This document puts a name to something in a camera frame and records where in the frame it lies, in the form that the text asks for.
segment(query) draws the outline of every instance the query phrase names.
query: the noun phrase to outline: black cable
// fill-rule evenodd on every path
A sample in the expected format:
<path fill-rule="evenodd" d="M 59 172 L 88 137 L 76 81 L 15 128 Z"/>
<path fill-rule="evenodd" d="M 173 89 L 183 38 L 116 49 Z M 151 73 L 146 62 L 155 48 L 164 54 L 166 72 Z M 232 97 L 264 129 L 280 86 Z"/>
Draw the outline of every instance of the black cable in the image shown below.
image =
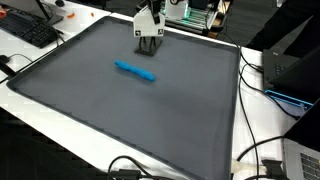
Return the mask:
<path fill-rule="evenodd" d="M 250 64 L 250 63 L 246 60 L 246 58 L 243 56 L 243 53 L 242 53 L 242 49 L 241 49 L 242 47 L 239 46 L 228 34 L 223 33 L 223 32 L 221 32 L 220 34 L 224 34 L 226 37 L 228 37 L 228 39 L 229 39 L 234 45 L 237 46 L 237 48 L 238 48 L 239 51 L 240 51 L 240 56 L 242 57 L 243 61 L 244 61 L 246 64 L 248 64 L 252 69 L 254 69 L 254 70 L 256 70 L 256 71 L 258 71 L 258 72 L 260 72 L 260 73 L 263 72 L 263 68 L 262 68 L 262 67 L 260 67 L 260 66 L 258 66 L 258 65 Z"/>
<path fill-rule="evenodd" d="M 259 179 L 259 178 L 268 178 L 269 176 L 267 175 L 259 175 L 259 176 L 252 176 L 252 177 L 249 177 L 245 180 L 254 180 L 254 179 Z"/>
<path fill-rule="evenodd" d="M 132 162 L 134 165 L 136 165 L 137 168 L 139 168 L 144 174 L 146 174 L 148 177 L 152 177 L 152 175 L 151 175 L 150 173 L 148 173 L 145 169 L 143 169 L 143 167 L 142 167 L 135 159 L 133 159 L 133 158 L 130 157 L 130 156 L 119 156 L 119 157 L 115 158 L 115 159 L 110 163 L 110 165 L 109 165 L 108 174 L 110 174 L 111 168 L 112 168 L 113 164 L 114 164 L 117 160 L 119 160 L 119 159 L 127 159 L 127 160 L 131 161 L 131 162 Z"/>
<path fill-rule="evenodd" d="M 139 168 L 139 170 L 142 171 L 142 172 L 145 174 L 145 175 L 140 175 L 139 178 L 154 179 L 154 180 L 173 180 L 173 179 L 167 178 L 167 177 L 153 176 L 153 175 L 151 175 L 150 173 L 148 173 L 148 172 L 140 165 L 140 163 L 139 163 L 137 160 L 133 159 L 133 158 L 130 157 L 130 156 L 119 156 L 119 157 L 115 158 L 115 159 L 110 163 L 110 165 L 109 165 L 108 175 L 111 174 L 111 168 L 112 168 L 113 164 L 114 164 L 117 160 L 119 160 L 119 159 L 127 159 L 127 160 L 131 161 L 134 165 L 136 165 L 137 168 Z"/>
<path fill-rule="evenodd" d="M 51 14 L 51 16 L 49 17 L 49 20 L 52 19 L 52 17 L 53 17 L 53 10 L 51 9 L 51 7 L 50 7 L 48 4 L 46 4 L 46 3 L 41 3 L 41 4 L 44 5 L 44 6 L 46 6 L 46 7 L 49 9 L 50 14 Z"/>
<path fill-rule="evenodd" d="M 0 84 L 2 84 L 3 82 L 5 82 L 6 80 L 8 80 L 8 77 L 6 77 L 4 80 L 0 81 Z"/>
<path fill-rule="evenodd" d="M 141 178 L 146 178 L 146 179 L 154 179 L 154 180 L 174 180 L 171 178 L 167 178 L 167 177 L 162 177 L 162 176 L 141 176 Z"/>
<path fill-rule="evenodd" d="M 246 60 L 246 58 L 244 57 L 243 53 L 242 53 L 242 49 L 241 49 L 242 47 L 239 46 L 229 35 L 227 35 L 227 34 L 225 34 L 225 35 L 226 35 L 226 37 L 228 37 L 228 38 L 231 40 L 231 42 L 232 42 L 234 45 L 237 46 L 237 48 L 239 48 L 239 50 L 240 50 L 240 56 L 242 57 L 242 59 L 243 59 L 243 61 L 246 63 L 246 65 L 248 65 L 248 66 L 250 66 L 251 68 L 255 69 L 257 72 L 263 73 L 263 68 L 260 67 L 260 66 L 255 65 L 255 64 L 249 63 L 249 62 Z M 266 95 L 263 91 L 261 91 L 261 90 L 259 90 L 259 89 L 257 89 L 257 88 L 254 88 L 254 87 L 252 87 L 252 86 L 250 86 L 250 85 L 245 81 L 245 79 L 242 77 L 242 74 L 240 74 L 240 77 L 241 77 L 241 79 L 243 80 L 243 82 L 244 82 L 249 88 L 258 91 L 258 92 L 262 93 L 263 95 Z M 300 118 L 299 116 L 295 116 L 295 115 L 292 115 L 292 114 L 288 113 L 276 100 L 274 100 L 274 99 L 271 98 L 271 97 L 269 97 L 269 98 L 270 98 L 273 102 L 275 102 L 275 104 L 276 104 L 285 114 L 287 114 L 288 116 L 290 116 L 290 117 L 292 117 L 293 119 L 296 119 L 296 120 Z"/>
<path fill-rule="evenodd" d="M 65 43 L 66 41 L 60 36 L 60 33 L 58 32 L 58 36 L 59 36 L 59 39 L 61 39 L 61 41 L 63 42 L 63 43 Z"/>
<path fill-rule="evenodd" d="M 240 75 L 241 75 L 241 76 L 242 76 L 243 71 L 244 71 L 244 69 L 245 69 L 246 66 L 248 66 L 248 64 L 245 64 L 245 65 L 242 67 L 242 70 L 241 70 L 241 72 L 240 72 Z M 240 78 L 239 85 L 238 85 L 238 88 L 239 88 L 239 99 L 240 99 L 240 104 L 241 104 L 241 108 L 242 108 L 242 110 L 243 110 L 244 117 L 245 117 L 245 119 L 246 119 L 247 125 L 248 125 L 249 130 L 250 130 L 250 134 L 251 134 L 251 137 L 252 137 L 252 140 L 253 140 L 253 144 L 255 145 L 255 146 L 254 146 L 254 149 L 255 149 L 255 152 L 256 152 L 256 161 L 257 161 L 257 179 L 259 179 L 259 155 L 258 155 L 258 149 L 257 149 L 257 146 L 256 146 L 256 139 L 255 139 L 255 137 L 254 137 L 254 134 L 253 134 L 253 131 L 252 131 L 250 122 L 249 122 L 249 120 L 248 120 L 247 113 L 246 113 L 245 108 L 244 108 L 244 105 L 243 105 L 242 95 L 241 95 L 241 81 L 242 81 L 242 78 Z"/>
<path fill-rule="evenodd" d="M 282 110 L 286 115 L 292 117 L 292 118 L 295 119 L 295 120 L 300 119 L 299 116 L 295 116 L 295 115 L 293 115 L 293 114 L 290 114 L 290 113 L 289 113 L 288 111 L 286 111 L 275 99 L 271 98 L 270 96 L 267 96 L 267 95 L 266 95 L 263 91 L 261 91 L 260 89 L 257 89 L 257 88 L 254 88 L 254 87 L 250 86 L 250 85 L 247 83 L 247 81 L 243 78 L 243 75 L 242 75 L 240 72 L 239 72 L 239 74 L 240 74 L 240 78 L 242 79 L 242 81 L 243 81 L 250 89 L 253 89 L 253 90 L 255 90 L 255 91 L 258 91 L 258 92 L 260 92 L 262 95 L 268 97 L 268 98 L 269 98 L 271 101 L 273 101 L 273 102 L 280 108 L 280 110 Z"/>
<path fill-rule="evenodd" d="M 28 61 L 33 62 L 30 58 L 28 58 L 27 56 L 25 56 L 23 54 L 13 54 L 13 55 L 9 56 L 9 59 L 11 59 L 14 56 L 22 56 L 22 57 L 26 58 Z"/>
<path fill-rule="evenodd" d="M 295 116 L 293 114 L 290 114 L 288 111 L 286 111 L 279 103 L 278 101 L 276 101 L 275 99 L 273 99 L 272 97 L 268 96 L 269 99 L 271 99 L 286 115 L 292 117 L 293 119 L 295 120 L 298 120 L 300 119 L 300 116 Z"/>
<path fill-rule="evenodd" d="M 246 150 L 244 150 L 237 158 L 237 161 L 241 161 L 241 159 L 249 152 L 251 151 L 255 146 L 260 146 L 261 144 L 265 144 L 265 143 L 268 143 L 270 141 L 274 141 L 274 140 L 277 140 L 277 139 L 282 139 L 283 136 L 277 136 L 277 137 L 273 137 L 273 138 L 270 138 L 270 139 L 266 139 L 266 140 L 263 140 L 263 141 L 260 141 L 258 142 L 256 145 L 252 145 L 250 147 L 248 147 Z"/>
<path fill-rule="evenodd" d="M 254 87 L 252 87 L 251 85 L 249 85 L 249 84 L 247 83 L 247 81 L 243 78 L 243 74 L 241 74 L 241 73 L 239 72 L 239 75 L 240 75 L 240 78 L 242 79 L 242 81 L 244 82 L 245 85 L 247 85 L 249 88 L 251 88 L 251 89 L 253 89 L 253 90 L 255 90 L 255 91 L 258 91 L 258 92 L 262 93 L 263 95 L 265 95 L 264 92 L 261 91 L 260 89 L 254 88 Z"/>

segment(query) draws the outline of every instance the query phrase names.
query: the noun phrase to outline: gray tray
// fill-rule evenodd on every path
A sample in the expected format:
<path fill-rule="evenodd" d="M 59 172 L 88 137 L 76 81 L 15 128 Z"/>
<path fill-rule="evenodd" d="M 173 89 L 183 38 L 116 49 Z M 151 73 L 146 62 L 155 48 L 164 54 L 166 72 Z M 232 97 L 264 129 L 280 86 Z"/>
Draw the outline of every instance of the gray tray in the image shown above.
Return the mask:
<path fill-rule="evenodd" d="M 7 85 L 191 178 L 229 179 L 239 50 L 171 32 L 154 57 L 137 44 L 131 22 L 106 17 Z"/>

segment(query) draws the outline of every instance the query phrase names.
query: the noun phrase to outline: electronic equipment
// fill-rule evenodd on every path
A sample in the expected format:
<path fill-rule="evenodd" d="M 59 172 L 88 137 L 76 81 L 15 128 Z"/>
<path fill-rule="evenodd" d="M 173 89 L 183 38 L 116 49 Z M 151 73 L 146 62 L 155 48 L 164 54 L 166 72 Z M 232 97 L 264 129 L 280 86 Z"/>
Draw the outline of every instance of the electronic equipment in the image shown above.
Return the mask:
<path fill-rule="evenodd" d="M 291 180 L 320 179 L 320 99 L 284 135 L 284 169 Z"/>
<path fill-rule="evenodd" d="M 189 6 L 199 10 L 205 10 L 208 4 L 209 0 L 189 0 Z"/>
<path fill-rule="evenodd" d="M 14 11 L 7 12 L 7 15 L 0 20 L 0 28 L 39 48 L 58 38 L 57 31 L 53 27 Z"/>
<path fill-rule="evenodd" d="M 166 0 L 165 17 L 172 20 L 182 20 L 188 17 L 190 8 L 188 0 Z"/>
<path fill-rule="evenodd" d="M 210 4 L 211 7 L 205 9 L 194 8 L 194 3 L 191 1 L 193 6 L 189 4 L 188 11 L 186 11 L 185 17 L 183 19 L 170 19 L 166 14 L 167 3 L 165 1 L 161 2 L 161 13 L 166 15 L 166 26 L 182 29 L 195 34 L 208 35 L 209 31 L 220 32 L 222 31 L 227 15 L 220 13 L 218 9 L 223 8 L 222 0 L 218 0 L 216 3 Z M 215 19 L 221 19 L 220 25 L 213 26 Z"/>
<path fill-rule="evenodd" d="M 320 46 L 298 59 L 263 52 L 264 91 L 273 99 L 308 109 L 320 97 Z"/>
<path fill-rule="evenodd" d="M 63 19 L 63 16 L 56 15 L 52 12 L 52 8 L 48 9 L 50 12 L 47 12 L 40 0 L 0 0 L 0 4 L 28 13 L 51 25 Z"/>

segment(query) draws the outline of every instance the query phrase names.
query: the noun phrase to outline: table surface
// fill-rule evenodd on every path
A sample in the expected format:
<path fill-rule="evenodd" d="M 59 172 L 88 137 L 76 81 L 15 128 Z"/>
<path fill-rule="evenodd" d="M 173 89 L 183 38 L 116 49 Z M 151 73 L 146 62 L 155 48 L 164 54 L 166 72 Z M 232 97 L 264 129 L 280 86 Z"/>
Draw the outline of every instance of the table surface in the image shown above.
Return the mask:
<path fill-rule="evenodd" d="M 46 2 L 54 4 L 54 0 L 46 0 Z M 65 19 L 54 25 L 54 27 L 64 32 L 64 38 L 66 40 L 75 36 L 103 16 L 110 15 L 119 19 L 132 21 L 131 17 L 120 14 L 111 14 L 107 11 L 67 1 L 65 1 L 65 4 L 66 5 L 64 7 L 57 11 L 57 14 L 63 15 Z M 66 18 L 66 15 L 72 12 L 74 12 L 76 16 L 72 19 Z M 184 34 L 186 36 L 192 36 L 194 38 L 205 39 L 215 43 L 231 45 L 177 29 L 166 28 L 166 30 Z M 44 49 L 38 49 L 8 33 L 5 33 L 2 30 L 0 30 L 0 39 L 1 41 L 4 41 L 4 43 L 0 44 L 1 54 L 10 56 L 12 54 L 21 53 L 30 57 L 33 61 L 56 47 L 56 43 L 52 43 Z M 244 57 L 250 63 L 257 65 L 261 64 L 261 52 L 246 48 L 243 48 L 242 52 Z M 15 56 L 8 65 L 14 70 L 19 70 L 27 66 L 29 63 L 30 62 L 23 57 Z M 252 86 L 260 89 L 262 88 L 262 76 L 253 69 L 250 69 L 249 67 L 246 68 L 243 76 Z M 0 80 L 5 78 L 6 76 L 0 72 Z M 175 179 L 188 179 L 177 171 L 172 170 L 167 165 L 141 153 L 140 151 L 132 149 L 129 146 L 106 136 L 105 134 L 97 132 L 90 127 L 70 119 L 69 117 L 14 93 L 8 89 L 6 82 L 7 81 L 0 84 L 0 106 L 3 109 L 95 167 L 107 170 L 110 162 L 114 158 L 120 155 L 128 155 L 148 167 L 147 170 L 153 175 L 168 176 Z M 258 92 L 249 89 L 244 84 L 241 87 L 241 94 L 243 96 L 244 107 L 248 114 L 256 141 L 283 135 L 295 123 L 292 118 L 281 112 L 269 99 Z M 290 112 L 300 113 L 299 108 L 286 104 L 284 104 L 284 107 Z M 232 157 L 237 158 L 243 150 L 252 144 L 252 138 L 238 98 L 233 130 Z M 282 145 L 279 140 L 259 146 L 258 152 L 260 160 L 282 160 Z M 254 151 L 250 151 L 247 156 L 243 158 L 242 162 L 255 164 Z M 134 166 L 126 160 L 117 162 L 114 167 L 134 168 Z M 255 175 L 255 173 L 255 171 L 249 170 L 241 171 L 235 175 L 234 179 L 245 179 L 249 176 Z"/>

